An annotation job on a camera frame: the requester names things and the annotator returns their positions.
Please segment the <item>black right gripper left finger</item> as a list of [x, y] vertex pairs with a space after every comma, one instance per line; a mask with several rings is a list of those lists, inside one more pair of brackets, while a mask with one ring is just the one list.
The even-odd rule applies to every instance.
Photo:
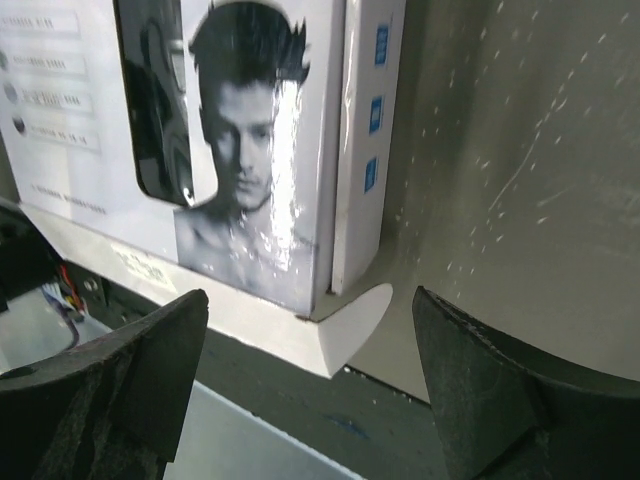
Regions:
[[191, 290], [1, 377], [4, 479], [160, 479], [174, 462], [208, 321]]

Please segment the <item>white cardboard box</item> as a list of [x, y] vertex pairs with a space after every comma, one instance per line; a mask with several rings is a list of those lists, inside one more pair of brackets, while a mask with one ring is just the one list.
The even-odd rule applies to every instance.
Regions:
[[20, 206], [64, 259], [335, 375], [392, 298], [379, 245], [401, 1], [179, 1], [194, 202], [134, 164], [115, 1], [1, 5], [1, 135]]

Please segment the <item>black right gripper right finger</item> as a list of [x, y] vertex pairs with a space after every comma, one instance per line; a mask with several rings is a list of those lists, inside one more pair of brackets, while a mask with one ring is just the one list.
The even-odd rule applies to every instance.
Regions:
[[424, 287], [412, 315], [450, 478], [638, 478], [638, 382], [545, 352]]

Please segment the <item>silver hair clipper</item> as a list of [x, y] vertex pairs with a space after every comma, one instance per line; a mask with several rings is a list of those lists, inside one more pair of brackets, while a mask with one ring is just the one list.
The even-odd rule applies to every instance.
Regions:
[[194, 202], [181, 3], [113, 3], [137, 182], [147, 196]]

